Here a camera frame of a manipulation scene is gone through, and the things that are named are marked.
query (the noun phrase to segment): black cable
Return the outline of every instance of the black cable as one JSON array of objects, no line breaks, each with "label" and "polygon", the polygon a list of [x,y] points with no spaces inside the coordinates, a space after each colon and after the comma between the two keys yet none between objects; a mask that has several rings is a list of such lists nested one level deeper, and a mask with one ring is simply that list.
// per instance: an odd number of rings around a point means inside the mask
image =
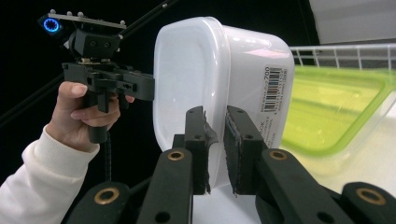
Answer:
[{"label": "black cable", "polygon": [[47,83],[41,89],[30,95],[29,97],[25,98],[22,102],[8,110],[8,112],[4,113],[0,117],[0,129],[14,120],[18,115],[23,113],[32,105],[36,104],[38,101],[43,99],[47,96],[50,92],[55,91],[58,89],[59,85],[64,81],[64,74],[60,74],[51,82]]},{"label": "black cable", "polygon": [[107,141],[101,144],[101,149],[105,152],[105,180],[111,181],[111,140],[109,131],[107,131]]},{"label": "black cable", "polygon": [[179,0],[166,0],[156,6],[154,9],[152,9],[150,12],[146,13],[144,16],[142,16],[140,19],[137,21],[134,21],[131,25],[129,25],[125,30],[121,31],[119,35],[122,35],[122,40],[136,32],[138,29],[140,29],[142,26],[144,26],[146,23],[160,15],[164,10],[168,9],[172,5],[174,5],[176,2]]}]

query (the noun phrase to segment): green plastic container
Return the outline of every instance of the green plastic container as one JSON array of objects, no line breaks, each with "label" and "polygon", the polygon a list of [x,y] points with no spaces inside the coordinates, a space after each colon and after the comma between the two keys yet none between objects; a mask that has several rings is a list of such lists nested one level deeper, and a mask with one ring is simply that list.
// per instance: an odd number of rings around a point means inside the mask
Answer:
[{"label": "green plastic container", "polygon": [[388,70],[296,66],[281,146],[314,157],[343,151],[396,90],[395,80]]}]

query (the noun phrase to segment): black background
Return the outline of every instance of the black background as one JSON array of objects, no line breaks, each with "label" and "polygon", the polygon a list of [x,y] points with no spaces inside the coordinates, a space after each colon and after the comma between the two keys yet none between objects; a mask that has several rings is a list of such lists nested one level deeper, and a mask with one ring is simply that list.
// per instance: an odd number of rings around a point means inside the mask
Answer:
[{"label": "black background", "polygon": [[[29,108],[4,116],[30,95],[62,73],[61,63],[73,58],[60,43],[37,24],[53,8],[59,14],[82,11],[91,19],[111,22],[136,21],[161,0],[21,0],[2,1],[0,59],[0,181],[22,164],[21,153],[36,140],[50,120],[57,91],[51,91]],[[314,17],[308,0],[180,0],[121,43],[113,61],[152,74],[153,54],[159,30],[171,22],[211,16],[222,24],[277,35],[289,46],[318,45]],[[136,100],[121,111],[111,129],[113,180],[133,186],[150,176],[161,153],[152,125],[152,102]],[[105,180],[102,153],[91,162],[81,197]]]}]

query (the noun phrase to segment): human hand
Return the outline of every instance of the human hand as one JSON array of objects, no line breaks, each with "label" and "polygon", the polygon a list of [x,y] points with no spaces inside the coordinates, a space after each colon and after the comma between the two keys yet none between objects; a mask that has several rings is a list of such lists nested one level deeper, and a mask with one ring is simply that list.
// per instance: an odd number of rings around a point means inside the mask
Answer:
[{"label": "human hand", "polygon": [[[82,108],[83,96],[88,87],[75,82],[65,81],[58,90],[58,99],[47,125],[47,133],[57,141],[80,151],[90,151],[89,127],[111,126],[120,117],[119,99],[112,93],[109,97],[108,113],[98,110],[97,105]],[[126,96],[129,103],[134,97]]]}]

